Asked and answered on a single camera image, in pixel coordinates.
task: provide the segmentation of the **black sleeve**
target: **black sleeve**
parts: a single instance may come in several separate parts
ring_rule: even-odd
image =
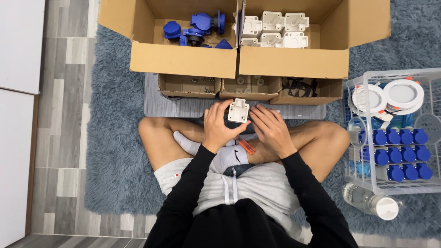
[[[286,176],[311,225],[310,247],[358,247],[340,209],[298,152],[282,159]]]
[[[182,246],[214,156],[204,146],[199,147],[196,156],[182,172],[181,179],[165,199],[144,247]]]

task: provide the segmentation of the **leg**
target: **leg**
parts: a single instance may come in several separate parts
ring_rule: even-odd
[[[291,140],[315,178],[322,182],[349,145],[349,134],[338,124],[328,121],[311,121],[289,128]],[[247,154],[249,163],[275,162],[277,154],[266,148],[258,139],[249,142],[256,149]]]
[[[174,160],[193,157],[175,141],[174,131],[200,142],[204,137],[204,128],[176,118],[145,117],[139,122],[138,131],[154,171]]]

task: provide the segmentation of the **person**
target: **person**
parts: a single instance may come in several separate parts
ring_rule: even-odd
[[[287,128],[281,115],[250,108],[257,139],[250,155],[234,138],[250,123],[230,129],[214,103],[204,126],[145,117],[139,134],[167,195],[144,247],[357,247],[348,224],[321,186],[349,145],[346,130],[327,121]],[[257,164],[240,176],[228,167]],[[289,218],[300,207],[310,223],[308,245],[296,241],[300,226]]]

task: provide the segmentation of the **white wall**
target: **white wall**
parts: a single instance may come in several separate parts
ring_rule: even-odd
[[[0,89],[0,248],[23,238],[34,96]]]
[[[0,0],[0,88],[38,94],[44,0]]]

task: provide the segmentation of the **cardboard box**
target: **cardboard box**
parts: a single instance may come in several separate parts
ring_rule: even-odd
[[[307,49],[240,47],[245,75],[347,78],[350,47],[390,36],[389,0],[247,0],[243,9],[259,18],[263,11],[303,12],[310,22]]]
[[[289,89],[281,90],[279,94],[269,102],[279,105],[321,105],[330,103],[343,97],[343,81],[341,79],[318,79],[317,90],[315,91],[318,96],[315,98],[293,97],[290,96],[288,92]],[[304,92],[305,91],[300,90],[299,95],[303,95]]]
[[[221,99],[242,98],[245,100],[268,101],[276,97],[281,90],[281,79],[275,76],[262,76],[265,81],[263,86],[257,86],[257,79],[251,75],[239,75],[245,79],[244,84],[237,84],[236,79],[222,79],[222,86],[219,93]],[[236,90],[242,92],[251,89],[251,93],[236,93]]]
[[[159,74],[159,92],[173,97],[196,97],[214,98],[221,89],[221,79],[213,78],[214,81],[203,81],[206,77],[185,75]],[[205,88],[213,93],[206,93]]]
[[[234,78],[237,8],[236,0],[101,0],[98,23],[132,41],[132,71]],[[167,21],[175,20],[183,30],[190,27],[191,15],[213,16],[218,10],[225,14],[225,33],[211,30],[205,43],[216,45],[225,38],[234,49],[186,47],[164,39]]]

